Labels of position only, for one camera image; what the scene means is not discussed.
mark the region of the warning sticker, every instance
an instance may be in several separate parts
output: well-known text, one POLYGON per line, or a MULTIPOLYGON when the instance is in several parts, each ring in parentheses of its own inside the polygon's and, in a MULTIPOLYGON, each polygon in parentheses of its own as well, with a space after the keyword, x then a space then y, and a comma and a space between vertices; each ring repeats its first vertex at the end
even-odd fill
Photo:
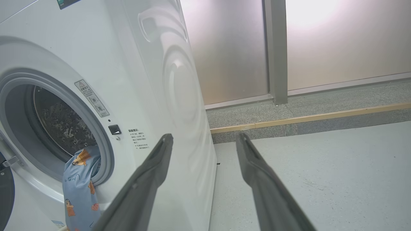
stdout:
POLYGON ((53 221, 53 220, 51 220, 58 228, 62 228, 62 227, 64 227, 65 225, 63 224, 63 222, 59 222, 59 221, 53 221))
POLYGON ((57 3, 60 7, 60 9, 64 9, 66 7, 68 7, 71 4, 74 4, 76 2, 78 2, 80 0, 57 0, 57 3))
POLYGON ((133 144, 136 149, 147 149, 150 148, 147 144, 147 137, 144 132, 139 129, 129 129, 131 138, 133 139, 133 144))
POLYGON ((100 115, 100 117, 109 116, 110 113, 106 110, 106 107, 101 103, 99 98, 94 94, 93 90, 88 86, 84 80, 80 80, 74 83, 81 93, 88 99, 93 105, 94 109, 100 115))

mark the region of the baseboard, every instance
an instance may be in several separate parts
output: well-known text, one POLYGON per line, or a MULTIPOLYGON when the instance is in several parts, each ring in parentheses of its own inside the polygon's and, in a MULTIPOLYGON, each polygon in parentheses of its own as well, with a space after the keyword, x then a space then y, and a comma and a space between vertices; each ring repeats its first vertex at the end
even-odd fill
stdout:
POLYGON ((259 95, 259 96, 244 98, 244 99, 230 100, 230 101, 216 103, 216 104, 208 104, 205 106, 205 109, 210 110, 210 109, 229 107, 233 105, 238 106, 242 104, 255 103, 255 102, 260 102, 260 101, 265 101, 265 100, 270 100, 270 99, 272 99, 271 94, 259 95))
POLYGON ((372 78, 366 78, 366 79, 358 79, 358 80, 352 80, 352 81, 341 82, 341 83, 332 83, 332 84, 326 84, 326 85, 315 86, 315 87, 310 87, 310 88, 289 90, 288 96, 302 95, 302 94, 313 93, 313 92, 333 90, 333 89, 338 89, 338 88, 347 88, 347 87, 353 87, 353 86, 359 86, 359 85, 368 85, 368 84, 373 84, 373 83, 381 83, 381 82, 394 81, 394 80, 407 79, 407 78, 411 78, 411 72, 392 74, 392 75, 386 75, 386 76, 378 76, 378 77, 372 77, 372 78))

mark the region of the blue fabric with cartoon print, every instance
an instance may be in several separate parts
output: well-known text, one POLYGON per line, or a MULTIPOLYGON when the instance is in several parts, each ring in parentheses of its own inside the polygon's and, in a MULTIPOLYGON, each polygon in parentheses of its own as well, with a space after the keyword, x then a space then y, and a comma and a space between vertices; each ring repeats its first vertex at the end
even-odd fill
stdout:
POLYGON ((97 146, 77 151, 65 165, 63 194, 66 225, 71 231, 90 231, 100 218, 101 212, 91 182, 99 166, 100 151, 97 146))

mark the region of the white washing machine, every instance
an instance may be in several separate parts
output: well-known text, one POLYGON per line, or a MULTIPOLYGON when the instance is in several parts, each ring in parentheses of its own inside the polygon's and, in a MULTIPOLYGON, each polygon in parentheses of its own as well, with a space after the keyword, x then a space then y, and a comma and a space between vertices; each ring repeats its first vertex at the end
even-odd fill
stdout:
POLYGON ((89 145, 104 211, 165 133, 149 230, 208 230, 217 159, 179 0, 1 1, 0 123, 16 184, 6 230, 65 224, 64 164, 89 145))

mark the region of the door hinge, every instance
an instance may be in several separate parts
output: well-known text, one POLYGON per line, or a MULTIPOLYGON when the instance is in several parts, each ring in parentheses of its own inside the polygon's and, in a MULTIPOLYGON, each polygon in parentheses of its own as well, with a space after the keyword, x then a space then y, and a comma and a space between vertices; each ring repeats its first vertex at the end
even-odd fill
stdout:
POLYGON ((7 167, 10 167, 12 164, 14 164, 14 163, 16 163, 16 162, 18 162, 21 166, 23 166, 23 163, 18 159, 18 157, 17 157, 17 156, 13 156, 12 158, 3 161, 3 162, 0 164, 0 171, 3 171, 3 169, 5 169, 5 168, 7 168, 7 167))

